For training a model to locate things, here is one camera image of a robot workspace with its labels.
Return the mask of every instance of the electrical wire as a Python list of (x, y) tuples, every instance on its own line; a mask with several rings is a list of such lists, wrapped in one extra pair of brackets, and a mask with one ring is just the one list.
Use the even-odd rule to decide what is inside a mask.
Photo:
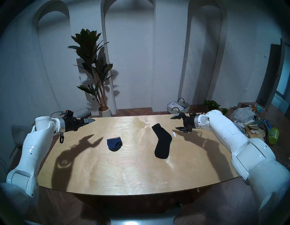
[(5, 166), (3, 165), (3, 163), (2, 162), (0, 162), (1, 164), (2, 164), (2, 166), (3, 166), (3, 169), (4, 169), (4, 172), (6, 173), (6, 175), (8, 174), (7, 173), (7, 171), (6, 171), (6, 169), (5, 169)]
[[(57, 111), (57, 112), (62, 112), (62, 111)], [(53, 114), (55, 114), (55, 113), (57, 113), (57, 112), (54, 112)], [(51, 114), (50, 117), (51, 117), (53, 114)]]

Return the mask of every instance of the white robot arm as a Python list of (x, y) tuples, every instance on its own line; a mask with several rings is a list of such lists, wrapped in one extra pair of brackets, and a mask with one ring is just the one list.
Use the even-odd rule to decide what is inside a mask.
[(24, 140), (20, 162), (7, 175), (6, 183), (17, 185), (32, 199), (38, 199), (39, 167), (50, 148), (53, 136), (60, 134), (62, 143), (64, 132), (77, 131), (79, 127), (94, 121), (91, 118), (77, 119), (70, 110), (65, 113), (62, 118), (41, 116), (35, 119), (35, 126)]
[(232, 121), (220, 111), (186, 116), (176, 114), (172, 119), (183, 119), (184, 133), (192, 128), (207, 129), (232, 154), (231, 164), (245, 184), (250, 185), (259, 210), (259, 221), (263, 221), (278, 205), (290, 187), (290, 172), (276, 161), (269, 146), (258, 138), (247, 138)]

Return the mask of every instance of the sock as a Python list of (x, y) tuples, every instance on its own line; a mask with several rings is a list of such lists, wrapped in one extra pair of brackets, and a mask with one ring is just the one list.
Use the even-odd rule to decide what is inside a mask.
[(169, 156), (169, 148), (172, 137), (166, 130), (164, 130), (164, 128), (160, 126), (159, 123), (155, 124), (152, 129), (158, 137), (154, 154), (157, 158), (167, 159)]

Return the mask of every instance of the paper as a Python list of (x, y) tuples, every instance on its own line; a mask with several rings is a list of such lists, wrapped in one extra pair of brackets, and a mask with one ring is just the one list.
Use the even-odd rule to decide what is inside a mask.
[(168, 108), (170, 108), (170, 109), (172, 109), (173, 107), (177, 107), (177, 108), (179, 108), (180, 111), (181, 111), (181, 110), (184, 110), (184, 108), (183, 108), (182, 106), (176, 104), (175, 102), (172, 102), (172, 103), (170, 103), (170, 104), (168, 105)]

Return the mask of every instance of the door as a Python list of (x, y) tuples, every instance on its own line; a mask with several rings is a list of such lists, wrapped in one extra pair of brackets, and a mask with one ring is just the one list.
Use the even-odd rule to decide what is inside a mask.
[(256, 102), (268, 109), (276, 93), (284, 62), (285, 42), (271, 44), (270, 56), (263, 84)]

